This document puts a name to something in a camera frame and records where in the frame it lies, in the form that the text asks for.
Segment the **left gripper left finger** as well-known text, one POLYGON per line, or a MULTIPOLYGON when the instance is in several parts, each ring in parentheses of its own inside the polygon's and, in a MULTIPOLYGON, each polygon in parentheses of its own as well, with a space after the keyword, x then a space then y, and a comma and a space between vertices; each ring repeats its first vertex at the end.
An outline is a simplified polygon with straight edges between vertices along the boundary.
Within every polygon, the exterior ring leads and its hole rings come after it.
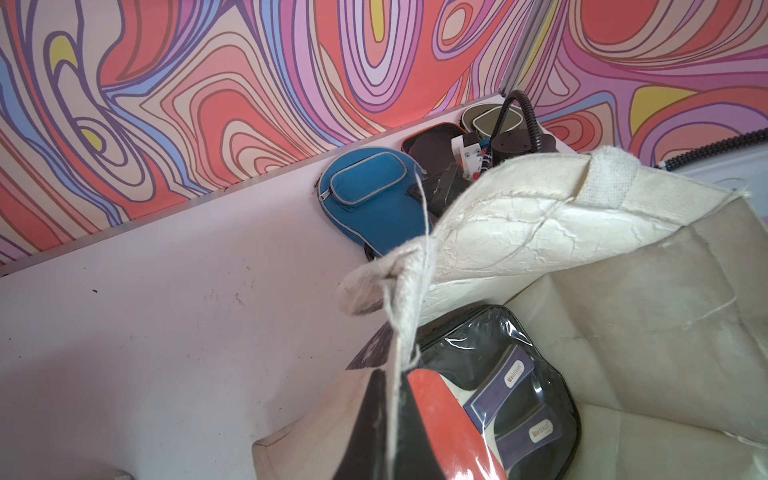
POLYGON ((376 480, 385 474, 386 378, 372 371, 347 449, 333 480, 376 480))

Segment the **white canvas tote bag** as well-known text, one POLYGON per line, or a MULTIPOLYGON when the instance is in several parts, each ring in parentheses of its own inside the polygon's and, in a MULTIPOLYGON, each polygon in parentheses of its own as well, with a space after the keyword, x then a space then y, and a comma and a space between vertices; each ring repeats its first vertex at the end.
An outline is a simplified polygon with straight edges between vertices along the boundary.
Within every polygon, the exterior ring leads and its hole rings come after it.
POLYGON ((741 191, 614 147, 519 157, 339 297, 388 323, 315 409, 254 443, 260 479, 333 479, 376 369, 394 479, 417 333, 478 305, 511 310, 573 396, 581 439, 562 479, 767 475, 767 230, 741 191))

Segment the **green paddle case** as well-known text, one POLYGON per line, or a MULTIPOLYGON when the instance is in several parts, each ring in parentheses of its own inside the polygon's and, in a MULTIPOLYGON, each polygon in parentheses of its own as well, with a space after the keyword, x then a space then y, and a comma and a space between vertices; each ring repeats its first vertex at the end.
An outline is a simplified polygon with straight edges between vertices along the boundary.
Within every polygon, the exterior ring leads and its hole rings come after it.
MULTIPOLYGON (((478 104, 467 108, 461 115, 460 125, 467 132, 475 132, 481 139, 490 138, 501 113, 497 104, 478 104)), ((501 131, 526 130, 522 111, 510 106, 504 118, 501 131)))

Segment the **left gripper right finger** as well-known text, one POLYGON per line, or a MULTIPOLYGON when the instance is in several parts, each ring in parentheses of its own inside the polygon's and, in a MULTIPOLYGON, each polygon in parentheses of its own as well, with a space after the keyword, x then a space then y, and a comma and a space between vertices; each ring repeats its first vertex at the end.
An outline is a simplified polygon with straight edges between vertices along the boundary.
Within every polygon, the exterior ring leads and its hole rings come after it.
POLYGON ((445 476, 432 450, 413 390, 401 376, 398 429, 394 459, 394 479, 444 480, 445 476))

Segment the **blue paddle case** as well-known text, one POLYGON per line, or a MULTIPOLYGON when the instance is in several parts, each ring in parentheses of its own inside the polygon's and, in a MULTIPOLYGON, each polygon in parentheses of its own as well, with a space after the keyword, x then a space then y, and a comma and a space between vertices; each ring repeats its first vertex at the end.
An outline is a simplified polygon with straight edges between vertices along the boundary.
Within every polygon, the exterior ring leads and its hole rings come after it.
POLYGON ((372 261, 431 231, 421 201, 409 194, 422 178, 422 168, 409 155, 365 147, 333 160, 315 190, 333 225, 372 261))

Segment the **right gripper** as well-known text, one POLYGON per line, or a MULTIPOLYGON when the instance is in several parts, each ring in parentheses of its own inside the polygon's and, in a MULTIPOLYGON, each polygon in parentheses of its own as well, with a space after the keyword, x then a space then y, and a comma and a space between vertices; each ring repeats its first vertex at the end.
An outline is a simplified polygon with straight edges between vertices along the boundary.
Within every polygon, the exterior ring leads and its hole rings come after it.
POLYGON ((425 200, 428 212, 440 218, 470 185, 471 181, 464 177, 461 166, 453 164, 443 172, 426 178, 421 185, 412 184, 407 194, 419 202, 425 200))

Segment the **black red paddle case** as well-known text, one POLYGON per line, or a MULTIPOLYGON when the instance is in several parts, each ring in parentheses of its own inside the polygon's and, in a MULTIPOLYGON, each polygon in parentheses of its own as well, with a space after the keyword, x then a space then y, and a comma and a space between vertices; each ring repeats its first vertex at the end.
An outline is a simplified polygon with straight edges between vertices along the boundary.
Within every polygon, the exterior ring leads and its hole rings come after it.
POLYGON ((426 177, 434 176, 457 163, 452 140, 465 133, 457 124, 439 123, 407 137, 401 150, 418 163, 426 177))

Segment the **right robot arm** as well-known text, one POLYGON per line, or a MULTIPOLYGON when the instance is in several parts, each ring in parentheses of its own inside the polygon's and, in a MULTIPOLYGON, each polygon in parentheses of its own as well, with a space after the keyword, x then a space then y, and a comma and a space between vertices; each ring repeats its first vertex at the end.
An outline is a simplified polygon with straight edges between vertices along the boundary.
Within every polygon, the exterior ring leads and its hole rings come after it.
MULTIPOLYGON (((554 153, 556 140, 537 126, 528 99, 503 104, 481 104, 462 114, 461 122, 440 123, 408 137, 404 153, 417 161, 426 175, 407 194, 424 200, 428 212, 440 217, 480 174, 498 161, 530 153, 554 153)), ((749 132, 674 155, 657 169, 680 174, 753 195, 759 217, 767 217, 767 131, 749 132)))

